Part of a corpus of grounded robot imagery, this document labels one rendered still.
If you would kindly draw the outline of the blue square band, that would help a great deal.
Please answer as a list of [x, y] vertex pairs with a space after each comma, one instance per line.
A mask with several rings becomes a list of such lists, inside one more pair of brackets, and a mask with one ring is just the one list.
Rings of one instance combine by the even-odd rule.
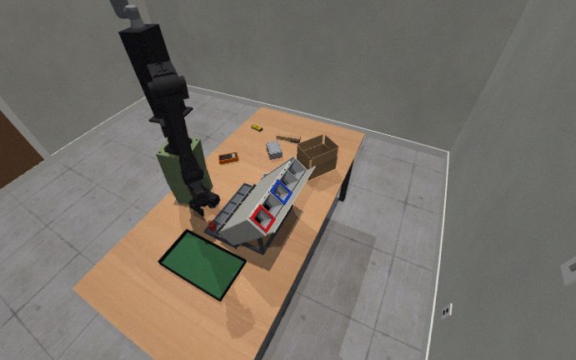
[[[287, 195], [287, 197], [285, 198], [284, 201], [274, 192], [274, 189], [276, 188], [276, 186], [277, 186], [279, 183], [289, 192], [289, 194]], [[271, 192], [276, 198], [278, 198], [284, 205], [286, 204], [286, 202], [289, 200], [289, 198], [290, 198], [291, 195], [293, 194], [279, 179], [278, 179], [278, 180], [276, 181], [276, 183], [273, 185], [273, 187], [271, 188], [270, 192]]]

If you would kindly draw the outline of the red rectangular frame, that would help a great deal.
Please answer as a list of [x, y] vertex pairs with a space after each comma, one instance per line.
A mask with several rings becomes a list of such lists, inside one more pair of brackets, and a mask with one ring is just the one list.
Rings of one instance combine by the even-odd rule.
[[[258, 212], [259, 212], [260, 209], [264, 210], [264, 212], [272, 218], [271, 222], [270, 222], [269, 225], [266, 227], [266, 229], [265, 229], [260, 223], [258, 223], [258, 222], [254, 219], [255, 216], [258, 214]], [[258, 208], [256, 209], [256, 211], [253, 213], [253, 215], [252, 215], [250, 218], [251, 218], [257, 225], [259, 225], [259, 227], [260, 227], [262, 230], [264, 230], [264, 232], [266, 232], [266, 233], [268, 232], [269, 228], [273, 225], [274, 221], [276, 220], [276, 218], [275, 218], [274, 216], [272, 216], [272, 215], [271, 215], [263, 206], [261, 206], [261, 205], [258, 206]]]

